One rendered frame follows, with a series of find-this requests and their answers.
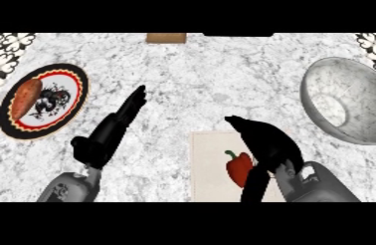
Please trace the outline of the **orange sweet potato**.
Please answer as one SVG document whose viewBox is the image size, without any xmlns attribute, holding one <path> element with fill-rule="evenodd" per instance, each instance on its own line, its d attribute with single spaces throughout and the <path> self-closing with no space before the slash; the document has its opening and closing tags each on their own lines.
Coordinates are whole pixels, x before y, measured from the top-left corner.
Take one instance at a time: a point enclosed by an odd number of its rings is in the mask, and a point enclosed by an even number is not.
<svg viewBox="0 0 376 245">
<path fill-rule="evenodd" d="M 28 113 L 42 94 L 43 83 L 39 79 L 28 80 L 18 88 L 12 104 L 12 119 L 18 120 Z"/>
</svg>

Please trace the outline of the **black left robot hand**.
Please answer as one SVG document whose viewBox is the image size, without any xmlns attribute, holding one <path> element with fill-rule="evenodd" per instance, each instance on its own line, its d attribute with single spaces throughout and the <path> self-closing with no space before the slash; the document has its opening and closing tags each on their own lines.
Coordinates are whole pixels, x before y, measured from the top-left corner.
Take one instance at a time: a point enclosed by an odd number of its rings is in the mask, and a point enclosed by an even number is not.
<svg viewBox="0 0 376 245">
<path fill-rule="evenodd" d="M 74 158 L 90 167 L 102 169 L 112 159 L 127 128 L 146 102 L 146 86 L 139 86 L 118 111 L 102 120 L 90 136 L 73 138 Z"/>
</svg>

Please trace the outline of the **red bell pepper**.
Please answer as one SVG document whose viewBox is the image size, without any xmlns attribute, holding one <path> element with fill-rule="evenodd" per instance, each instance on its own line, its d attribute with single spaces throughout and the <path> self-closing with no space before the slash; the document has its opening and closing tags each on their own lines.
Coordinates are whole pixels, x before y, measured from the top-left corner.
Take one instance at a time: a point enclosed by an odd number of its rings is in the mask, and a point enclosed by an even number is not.
<svg viewBox="0 0 376 245">
<path fill-rule="evenodd" d="M 229 178 L 239 187 L 245 187 L 248 173 L 252 170 L 252 159 L 247 152 L 235 154 L 232 150 L 224 152 L 230 156 L 226 164 Z"/>
</svg>

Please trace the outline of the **white marble bowl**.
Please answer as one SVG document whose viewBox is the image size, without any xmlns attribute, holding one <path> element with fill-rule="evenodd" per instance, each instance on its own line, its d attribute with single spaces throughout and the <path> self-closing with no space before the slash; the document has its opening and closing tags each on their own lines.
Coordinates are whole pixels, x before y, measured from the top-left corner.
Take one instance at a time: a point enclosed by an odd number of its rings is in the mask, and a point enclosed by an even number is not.
<svg viewBox="0 0 376 245">
<path fill-rule="evenodd" d="M 376 71 L 331 57 L 309 67 L 300 86 L 304 110 L 314 124 L 338 139 L 376 145 Z"/>
</svg>

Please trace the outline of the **black rimmed patterned plate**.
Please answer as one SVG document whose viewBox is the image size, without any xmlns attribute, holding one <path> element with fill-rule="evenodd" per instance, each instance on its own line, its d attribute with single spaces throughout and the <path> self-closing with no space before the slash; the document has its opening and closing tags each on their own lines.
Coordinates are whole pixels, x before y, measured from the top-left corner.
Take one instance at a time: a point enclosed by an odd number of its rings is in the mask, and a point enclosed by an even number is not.
<svg viewBox="0 0 376 245">
<path fill-rule="evenodd" d="M 28 80 L 42 82 L 42 94 L 28 113 L 12 119 L 12 104 L 19 86 Z M 36 139 L 55 133 L 76 117 L 90 89 L 84 70 L 71 64 L 53 64 L 34 70 L 9 90 L 0 106 L 0 129 L 17 139 Z"/>
</svg>

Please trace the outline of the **brown wooden block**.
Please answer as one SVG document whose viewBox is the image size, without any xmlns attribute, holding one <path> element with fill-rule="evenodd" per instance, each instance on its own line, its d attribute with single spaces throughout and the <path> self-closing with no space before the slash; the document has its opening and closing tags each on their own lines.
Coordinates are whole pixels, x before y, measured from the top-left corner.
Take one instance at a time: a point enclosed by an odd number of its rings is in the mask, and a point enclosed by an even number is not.
<svg viewBox="0 0 376 245">
<path fill-rule="evenodd" d="M 183 44 L 188 41 L 188 34 L 149 33 L 146 41 L 154 44 Z"/>
</svg>

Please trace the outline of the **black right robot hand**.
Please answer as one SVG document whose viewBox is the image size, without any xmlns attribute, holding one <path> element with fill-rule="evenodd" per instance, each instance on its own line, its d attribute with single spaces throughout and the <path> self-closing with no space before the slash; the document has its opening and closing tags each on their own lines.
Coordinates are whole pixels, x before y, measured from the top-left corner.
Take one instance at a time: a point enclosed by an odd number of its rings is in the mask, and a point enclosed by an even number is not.
<svg viewBox="0 0 376 245">
<path fill-rule="evenodd" d="M 288 134 L 270 123 L 230 116 L 224 120 L 241 134 L 242 141 L 255 157 L 257 164 L 248 173 L 241 202 L 263 200 L 270 175 L 285 165 L 288 175 L 297 174 L 304 165 L 300 147 Z"/>
</svg>

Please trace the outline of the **black white patterned tile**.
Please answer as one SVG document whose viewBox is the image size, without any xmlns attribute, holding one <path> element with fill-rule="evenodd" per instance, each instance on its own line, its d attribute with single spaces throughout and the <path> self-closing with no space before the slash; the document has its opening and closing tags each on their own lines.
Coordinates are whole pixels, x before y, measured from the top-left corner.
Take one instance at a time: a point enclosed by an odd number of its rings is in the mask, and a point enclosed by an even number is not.
<svg viewBox="0 0 376 245">
<path fill-rule="evenodd" d="M 376 70 L 376 33 L 357 33 L 357 43 L 366 51 L 366 56 L 373 62 L 373 69 Z"/>
<path fill-rule="evenodd" d="M 36 40 L 34 33 L 0 33 L 0 79 L 15 71 L 19 58 Z"/>
</svg>

